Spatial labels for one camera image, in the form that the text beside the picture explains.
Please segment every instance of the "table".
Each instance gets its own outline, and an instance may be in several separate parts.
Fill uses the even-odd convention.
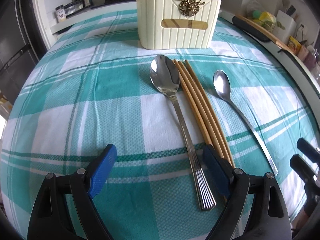
[[[312,112],[284,68],[256,41],[218,19],[209,49],[146,50],[136,10],[75,24],[46,53],[26,81],[4,132],[0,179],[10,222],[26,237],[44,176],[71,174],[108,143],[117,161],[94,204],[114,239],[205,239],[224,200],[205,169],[217,207],[198,208],[177,116],[149,78],[154,56],[189,60],[217,114],[236,166],[247,174],[271,171],[230,106],[215,96],[212,77],[224,70],[231,98],[256,128],[279,170],[277,181],[294,218],[305,200],[303,183],[289,166],[298,138],[316,145]],[[204,140],[181,90],[178,100],[199,156]],[[236,235],[244,229],[250,200]],[[75,208],[71,219],[83,236]]]

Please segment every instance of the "gold emblem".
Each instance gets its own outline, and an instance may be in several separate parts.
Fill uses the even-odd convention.
[[[199,12],[199,4],[203,5],[205,2],[201,3],[201,0],[197,2],[196,0],[179,0],[179,11],[182,15],[186,17],[191,17]]]

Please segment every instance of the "spoon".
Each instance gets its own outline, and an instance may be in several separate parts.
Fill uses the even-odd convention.
[[[247,124],[247,126],[250,128],[250,130],[253,132],[253,135],[257,139],[258,143],[260,144],[265,156],[268,159],[268,162],[270,164],[271,169],[273,170],[273,173],[275,176],[278,174],[278,169],[275,165],[275,163],[272,160],[272,157],[270,153],[268,152],[268,149],[266,148],[264,142],[260,138],[259,134],[256,132],[256,130],[253,128],[253,126],[250,124],[249,120],[244,116],[244,114],[240,111],[240,109],[231,101],[230,94],[231,94],[231,88],[230,88],[230,82],[228,79],[228,76],[226,73],[224,73],[222,70],[217,70],[213,75],[213,84],[214,88],[216,89],[216,92],[218,96],[226,101],[229,105],[231,105],[235,111],[238,113],[238,115],[244,120],[244,122]]]
[[[196,184],[196,192],[201,210],[211,210],[216,201],[213,198],[208,182],[204,176],[196,150],[192,144],[188,128],[184,121],[176,92],[180,86],[180,74],[171,59],[164,55],[156,56],[150,65],[150,78],[153,85],[160,93],[170,99],[177,113],[182,135],[187,146],[193,178]]]

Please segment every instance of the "yellow package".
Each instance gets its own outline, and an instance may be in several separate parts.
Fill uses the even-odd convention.
[[[294,55],[297,55],[301,49],[301,44],[294,37],[290,36],[288,47],[291,49]]]

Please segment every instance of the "cutting board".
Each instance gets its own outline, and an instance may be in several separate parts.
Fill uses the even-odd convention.
[[[273,43],[275,43],[276,45],[278,45],[280,48],[285,49],[285,50],[289,50],[287,45],[285,45],[281,40],[279,40],[276,36],[274,36],[272,33],[268,32],[265,28],[263,28],[262,26],[260,26],[259,24],[241,16],[241,15],[236,15],[237,18],[243,20],[244,22],[246,22],[247,24],[251,25],[253,28],[255,28],[256,30],[260,31],[262,34],[264,34],[265,36],[267,36]]]

